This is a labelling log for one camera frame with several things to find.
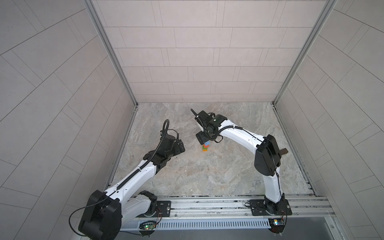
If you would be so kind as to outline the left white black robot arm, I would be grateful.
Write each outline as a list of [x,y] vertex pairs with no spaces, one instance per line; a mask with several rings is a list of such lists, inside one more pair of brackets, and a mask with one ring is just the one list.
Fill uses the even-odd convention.
[[84,212],[75,234],[91,240],[113,240],[125,222],[142,214],[155,214],[157,196],[148,191],[142,191],[136,197],[133,195],[172,157],[185,151],[182,140],[168,134],[169,125],[170,121],[165,120],[156,149],[148,152],[131,173],[107,190],[96,190],[91,194],[82,208]]

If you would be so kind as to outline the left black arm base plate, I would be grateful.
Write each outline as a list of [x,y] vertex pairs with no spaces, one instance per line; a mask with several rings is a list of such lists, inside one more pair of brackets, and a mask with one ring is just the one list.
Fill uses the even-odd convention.
[[138,215],[138,218],[155,218],[162,214],[163,217],[169,217],[171,211],[171,201],[151,202],[149,209],[144,214]]

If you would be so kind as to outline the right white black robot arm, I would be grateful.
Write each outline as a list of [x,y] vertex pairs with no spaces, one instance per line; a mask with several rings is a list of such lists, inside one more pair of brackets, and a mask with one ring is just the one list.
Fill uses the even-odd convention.
[[288,150],[279,149],[274,136],[265,137],[249,132],[222,115],[208,114],[205,111],[196,113],[193,109],[191,112],[201,128],[196,134],[201,145],[209,141],[217,143],[218,137],[226,137],[254,154],[254,167],[263,175],[265,184],[265,200],[259,209],[270,215],[291,215],[292,211],[280,183],[281,158]]

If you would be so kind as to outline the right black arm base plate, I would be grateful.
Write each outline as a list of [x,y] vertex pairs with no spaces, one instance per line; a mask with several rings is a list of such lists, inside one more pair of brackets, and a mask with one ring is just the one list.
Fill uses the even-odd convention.
[[274,203],[268,199],[249,200],[245,207],[251,209],[253,216],[291,216],[292,209],[287,199]]

